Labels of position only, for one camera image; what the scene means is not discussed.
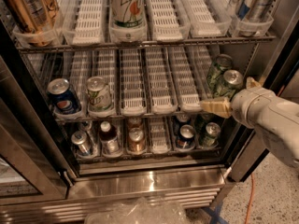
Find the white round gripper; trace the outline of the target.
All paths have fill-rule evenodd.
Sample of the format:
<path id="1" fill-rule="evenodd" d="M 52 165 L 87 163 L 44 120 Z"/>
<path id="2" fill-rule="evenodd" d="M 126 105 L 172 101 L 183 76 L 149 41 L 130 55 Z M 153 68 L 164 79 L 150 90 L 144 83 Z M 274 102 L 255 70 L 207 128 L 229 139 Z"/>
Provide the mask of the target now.
<path id="1" fill-rule="evenodd" d="M 218 97 L 201 101 L 200 106 L 204 111 L 224 119 L 228 119 L 232 115 L 235 121 L 252 129 L 253 124 L 249 120 L 248 114 L 253 103 L 257 102 L 259 98 L 276 96 L 272 91 L 261 87 L 262 85 L 253 77 L 247 77 L 246 89 L 238 92 L 231 103 L 227 97 Z"/>

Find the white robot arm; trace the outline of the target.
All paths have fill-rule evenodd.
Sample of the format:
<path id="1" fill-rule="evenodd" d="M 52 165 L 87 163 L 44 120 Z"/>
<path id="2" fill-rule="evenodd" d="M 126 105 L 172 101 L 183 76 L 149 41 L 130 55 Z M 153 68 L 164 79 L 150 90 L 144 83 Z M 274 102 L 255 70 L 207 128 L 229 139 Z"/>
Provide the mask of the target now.
<path id="1" fill-rule="evenodd" d="M 200 103 L 208 113 L 235 121 L 253 129 L 264 146 L 285 165 L 299 167 L 299 104 L 275 95 L 253 77 L 232 100 L 227 97 L 206 99 Z"/>

